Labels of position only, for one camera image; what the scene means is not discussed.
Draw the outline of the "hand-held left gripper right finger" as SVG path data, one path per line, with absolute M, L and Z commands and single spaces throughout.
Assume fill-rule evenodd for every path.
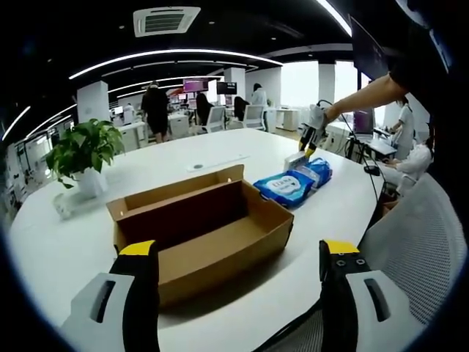
M 323 351 L 403 351 L 413 340 L 407 295 L 351 243 L 321 240 Z

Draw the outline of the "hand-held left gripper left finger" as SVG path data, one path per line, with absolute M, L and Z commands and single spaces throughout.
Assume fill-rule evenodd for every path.
M 156 242 L 126 246 L 73 298 L 61 335 L 75 351 L 159 351 L 158 281 Z

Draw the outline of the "person's right hand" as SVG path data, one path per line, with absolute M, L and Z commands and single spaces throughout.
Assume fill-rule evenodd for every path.
M 336 120 L 343 113 L 341 106 L 338 103 L 334 103 L 325 110 L 325 121 L 331 123 Z

